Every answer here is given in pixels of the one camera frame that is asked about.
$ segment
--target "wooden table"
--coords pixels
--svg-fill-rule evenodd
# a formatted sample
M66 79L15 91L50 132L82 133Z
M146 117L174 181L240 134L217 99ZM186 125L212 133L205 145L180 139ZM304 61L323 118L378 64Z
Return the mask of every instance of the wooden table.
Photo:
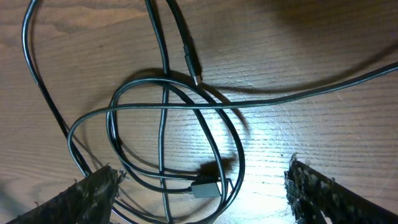
M286 95L398 60L395 0L178 3L195 38L205 82L262 90L222 91L231 101ZM25 64L20 32L27 4L28 0L0 1L0 223L82 178ZM165 1L159 1L159 10L172 69L187 73L177 26ZM143 0L45 0L34 24L39 70L68 124L107 106L113 91L134 72L161 67ZM283 171L293 153L398 213L397 83L395 72L336 93L243 109L246 127L229 113L244 144L246 176L237 199L216 222L292 223ZM145 86L129 91L121 101L160 102L160 95L160 88ZM221 120L212 111L204 113L222 156L236 157ZM121 135L131 151L156 164L160 111L123 111L119 117ZM166 135L167 167L196 170L213 159L192 111L171 110ZM77 136L103 164L121 167L107 140L103 115L84 123ZM234 178L237 165L232 168L229 176ZM168 182L170 188L183 185L187 183ZM133 181L122 187L147 211L164 215L161 194ZM176 217L194 212L188 217L191 221L207 216L217 204L191 195L172 195L170 201Z

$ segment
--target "cable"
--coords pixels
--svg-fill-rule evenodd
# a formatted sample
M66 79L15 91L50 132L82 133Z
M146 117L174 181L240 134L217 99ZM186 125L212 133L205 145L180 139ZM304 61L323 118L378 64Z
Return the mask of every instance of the cable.
M67 144L68 148L70 151L70 154L75 161L76 165L80 169L81 173L87 177L89 176L92 171L86 161L84 160L83 156L80 154L79 150L73 143L73 133L75 132L76 128L84 122L85 120L92 118L98 114L101 113L106 113L106 130L108 133L108 138L109 141L112 145L113 150L115 153L118 155L122 166L125 168L126 172L131 175L131 177L140 183L141 185L147 187L148 189L154 190L156 192L163 193L163 199L164 199L164 206L165 206L165 217L167 219L167 223L172 223L173 219L170 213L170 208L169 208L169 203L167 201L167 194L187 194L190 193L192 190L190 187L185 188L185 189L167 189L165 187L165 179L175 179L175 180L187 180L187 181L196 181L199 180L199 176L192 176L192 175L177 175L177 174L165 174L164 173L164 131L165 131L165 123L166 123L166 117L167 117L167 109L180 109L180 110L193 110L195 116L198 118L199 124L203 129L203 132L205 133L205 136L210 144L210 147L213 151L213 154L215 156L215 160L218 166L218 171L220 175L220 181L221 181L221 197L220 197L220 204L218 205L217 209L208 217L197 221L193 223L211 223L213 222L219 215L221 215L234 201L236 198L242 183L244 179L244 173L245 173L245 160L244 160L244 151L243 151L243 146L241 143L241 140L239 138L238 132L236 131L233 123L231 120L228 118L227 114L223 111L225 109L236 109L236 108L247 108L247 107L257 107L257 106L270 106L270 105L278 105L281 103L288 103L291 101L295 100L300 100L303 98L308 98L311 96L316 96L316 95L321 95L325 93L330 93L333 91L338 91L342 90L344 88L348 88L351 86L358 85L360 83L364 83L366 81L369 81L373 78L380 77L382 75L391 73L393 71L398 70L398 62L392 63L390 65L387 65L385 67L379 68L375 71L366 73L364 75L358 76L356 78L352 78L347 81L343 81L340 83L336 83L333 85L328 85L328 86L323 86L320 88L316 88L313 90L309 91L303 91L301 93L296 93L293 95L288 95L288 96L283 96L279 98L273 98L269 100L251 100L251 101L237 101L237 102L231 102L228 104L224 103L217 103L206 91L200 88L198 85L193 85L189 82L183 82L181 80L178 80L176 78L172 78L170 76L170 65L169 65L169 58L167 55L167 48L165 44L165 39L164 39L164 34L160 25L160 19L155 13L154 10L154 5L152 4L151 0L146 0L147 8L148 8L148 13L149 17L151 19L157 41L159 44L161 56L162 56L162 61L163 61L163 70L164 70L164 76L165 77L144 77L144 78L137 78L135 80L129 81L121 85L114 93L111 102L109 103L109 106L106 108L100 108L94 111L91 111L80 118L78 118L73 125L70 127L68 130L66 122L62 118L60 112L58 111L57 107L55 106L54 102L52 101L49 92L47 91L43 80L41 79L40 75L38 74L37 70L35 69L35 65L31 59L30 52L29 52L29 42L28 42L28 37L29 37L29 22L30 19L33 15L34 9L37 5L38 0L31 0L29 7L27 8L24 21L22 24L22 46L23 46L23 51L25 55L26 62L28 64L29 70L33 76L34 81L36 82L37 86L41 90L43 97L45 98L47 104L49 105L49 108L51 109L53 115L55 116L55 119L58 122L58 125L60 126L63 134L67 138ZM182 14L180 12L180 9L178 8L177 3L174 0L167 0L173 15L177 21L177 26L180 31L180 34L182 36L182 40L184 43L184 51L189 53L188 59L187 60L187 65L188 67L190 66L191 62L188 62L192 58L197 58L196 50L194 49L193 46L193 40L190 37L188 27L186 23L183 21ZM197 83L195 80L196 76L193 76L191 73L191 77L193 78L193 81ZM123 105L118 105L118 100L120 96L130 90L131 88L137 87L139 85L143 84L153 84L153 85L158 85L163 88L163 94L162 94L162 103L132 103L132 104L123 104ZM189 91L192 91L202 97L204 100L206 100L208 103L194 103L187 94L185 94L182 90L177 88L176 86L180 86L184 89L187 89ZM181 98L185 103L168 103L168 98L169 98L169 91L174 92L177 96ZM161 119L160 119L160 124L159 124L159 173L155 172L149 172L147 170L141 169L134 165L132 162L130 162L125 155L122 147L122 140L120 139L119 132L118 132L118 122L117 122L117 116L116 112L118 110L131 110L131 109L161 109ZM211 134L211 131L206 123L206 120L204 119L202 113L200 110L215 110L220 118L224 121L226 124L227 128L229 129L235 145L236 145L236 150L238 152L238 161L239 161L239 171L238 171L238 177L236 179L236 183L234 187L232 188L231 193L229 196L227 195L227 178L225 175L225 171L221 162L221 156L220 152L217 148L217 145L215 143L214 137ZM160 187L153 186L151 184L148 184L147 182L143 181L140 179L135 172L138 172L142 175L145 175L147 177L153 177L153 178L159 178L160 179ZM139 210L136 210L132 206L127 206L124 203L116 200L115 201L116 205L121 207L122 209L132 213L133 215L151 223L164 223L161 221L156 220L154 217L145 214ZM116 207L113 207L113 212L120 216L123 220L125 220L128 223L136 223L133 220L129 219L127 216L125 216L123 213L121 213Z

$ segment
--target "tabletop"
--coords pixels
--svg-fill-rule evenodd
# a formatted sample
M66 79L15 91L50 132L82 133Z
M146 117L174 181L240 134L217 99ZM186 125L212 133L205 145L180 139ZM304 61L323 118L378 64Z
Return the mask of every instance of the tabletop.
M0 0L0 223L83 178L24 60L21 23L28 3ZM220 92L230 101L287 95L398 60L395 0L178 3L195 39L204 82L225 87ZM158 1L158 7L171 68L188 73L172 13L165 1ZM38 69L69 125L107 106L115 89L136 71L162 66L143 0L43 0L33 24ZM243 142L246 175L237 199L216 223L293 223L284 171L295 153L344 187L398 213L397 83L394 72L327 95L241 109L240 118L228 111ZM143 86L128 91L121 103L159 103L161 93L159 87ZM173 94L171 101L179 102ZM238 165L231 136L214 111L203 113L222 157L231 161L227 176L234 179ZM130 110L118 116L132 161L156 170L136 158L157 164L160 111ZM102 164L121 168L104 115L83 123L76 135ZM169 111L165 139L167 168L195 171L213 159L192 111ZM93 169L99 167L88 153L83 155ZM188 184L167 183L170 188ZM122 188L142 208L164 216L161 194L134 181L124 181ZM170 196L172 214L183 222L209 215L217 202ZM111 220L123 223L114 215Z

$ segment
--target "metal connector tip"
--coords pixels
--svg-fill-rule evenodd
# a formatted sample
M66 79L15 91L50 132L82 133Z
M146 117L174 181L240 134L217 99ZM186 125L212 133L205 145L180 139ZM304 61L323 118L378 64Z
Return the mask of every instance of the metal connector tip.
M193 81L195 82L195 85L201 84L201 76L197 75L197 76L193 77Z

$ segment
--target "black cable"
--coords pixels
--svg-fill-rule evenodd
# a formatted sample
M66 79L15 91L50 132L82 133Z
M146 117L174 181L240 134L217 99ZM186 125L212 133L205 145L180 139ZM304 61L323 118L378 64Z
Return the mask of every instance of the black cable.
M177 3L174 0L167 0L173 15L177 21L177 26L178 29L182 35L182 39L184 42L185 40L191 41L191 37L189 35L189 31L186 27L186 24L184 21L182 21L182 15L181 12L178 8ZM183 82L180 80L177 80L175 78L170 77L170 67L169 67L169 59L167 55L167 48L165 45L165 40L164 40L164 34L160 26L160 19L157 17L156 13L154 12L154 8L152 5L152 2L150 0L146 0L147 8L148 8L148 13L149 17L152 21L152 25L155 30L155 34L157 36L157 40L159 43L160 47L160 52L162 55L162 61L163 61L163 68L164 68L164 75L165 77L145 77L145 78L137 78L135 80L129 81L127 83L124 83L121 85L114 93L112 100L107 108L100 108L98 110L94 110L92 112L89 112L80 118L78 118L74 124L70 127L69 131L67 128L67 125L65 121L63 120L61 114L59 113L58 109L56 108L54 102L52 101L45 85L44 82L42 81L40 75L37 73L34 63L31 59L30 52L29 52L29 46L28 46L28 30L29 30L29 22L30 19L33 15L34 9L37 5L37 0L31 0L29 7L26 11L23 25L22 25L22 46L24 50L24 55L25 59L27 61L29 70L38 85L39 89L41 90L46 102L48 103L53 115L55 116L55 119L58 122L58 125L60 126L63 134L67 138L67 144L68 148L70 151L70 154L75 161L76 165L80 169L81 173L86 177L92 173L91 169L89 168L88 164L84 160L83 156L80 154L79 150L76 148L74 145L72 139L73 139L73 133L78 127L79 124L81 124L84 120L91 118L93 116L96 116L97 114L101 113L106 113L106 129L108 132L108 138L109 141L115 151L115 153L118 155L121 164L125 168L125 170L131 175L131 177L140 183L141 185L147 187L148 189L154 190L156 192L161 192L164 195L166 194L185 194L189 193L191 191L191 188L186 188L186 189L167 189L165 188L165 185L162 184L161 187L156 187L153 185L148 184L147 182L143 181L140 179L134 172L138 172L142 175L148 176L148 177L154 177L154 178L160 178L161 183L164 183L164 179L178 179L178 180L189 180L189 181L194 181L198 180L198 177L195 176L190 176L190 175L177 175L177 174L165 174L164 173L164 127L165 127L165 122L166 122L166 115L167 115L167 109L181 109L181 110L193 110L195 115L197 116L199 120L199 124L203 129L203 132L205 133L205 136L207 140L210 143L210 146L213 150L213 154L215 155L215 160L218 165L218 170L220 173L220 179L221 179L221 198L220 198L220 204L216 211L214 211L209 217L204 218L203 220L197 221L195 223L209 223L214 221L221 213L223 213L233 202L233 200L236 198L241 185L243 183L243 178L244 178L244 172L245 172L245 160L244 160L244 151L243 147L241 144L241 140L239 138L239 135L231 122L231 120L228 118L227 114L223 111L224 109L236 109L236 108L247 108L247 107L256 107L256 106L270 106L270 105L278 105L281 103L288 103L291 101L295 100L300 100L303 98L315 96L315 95L321 95L324 93L329 93L332 91L337 91L337 90L342 90L344 88L348 88L350 86L358 85L360 83L366 82L368 80L371 80L376 77L380 77L382 75L385 75L387 73L393 72L398 70L398 62L392 63L390 65L387 65L385 67L379 68L375 71L366 73L364 75L358 76L356 78L352 78L347 81L343 81L337 84L333 85L328 85L328 86L323 86L320 88L316 88L314 90L309 90L309 91L303 91L301 93L296 93L293 95L289 96L283 96L279 98L274 98L274 99L269 99L269 100L252 100L252 101L237 101L237 102L231 102L229 104L224 104L224 103L217 103L207 92L202 90L199 86L192 85L191 83L188 82ZM196 55L196 50L192 50L192 46L190 44L185 45L184 43L184 50L185 47L189 49L189 52ZM124 105L118 105L118 100L120 96L126 92L127 90L130 90L131 88L134 88L138 85L142 84L153 84L153 85L158 85L163 88L163 95L162 95L162 103L133 103L133 104L124 104ZM197 95L201 96L203 99L205 99L208 103L201 103L201 104L196 104L194 103L189 96L187 96L182 90L177 88L176 86L180 86L183 88L186 88ZM169 91L174 92L177 96L179 96L185 103L168 103L168 95ZM131 163L127 156L125 155L123 151L123 147L121 145L121 139L119 137L118 133L118 123L117 123L117 116L116 112L117 110L131 110L131 109L161 109L162 114L161 114L161 122L159 125L159 173L155 172L149 172L147 170L141 169L137 166L135 166L133 163ZM236 183L234 187L232 188L232 191L229 196L227 196L226 193L226 188L227 188L227 180L225 176L225 171L223 169L222 163L221 163L221 156L220 152L217 148L217 145L215 143L215 140L211 134L211 131L209 127L207 126L207 123L201 114L200 110L215 110L220 118L225 122L226 126L228 127L236 145L236 149L238 152L238 160L239 160L239 171L238 171L238 178L236 179ZM145 215L145 213L142 213L135 208L132 208L131 206L126 206L122 202L116 201L116 205L120 206L124 210L132 213L133 215L151 223L164 223L160 222L153 217L150 217L150 215ZM167 203L167 197L164 197L164 205L165 205L165 214L166 214L166 219L168 223L172 223L172 217L170 214L170 209L169 205ZM113 212L120 216L123 220L125 220L128 223L136 223L129 219L127 216L122 214L116 207L113 207Z

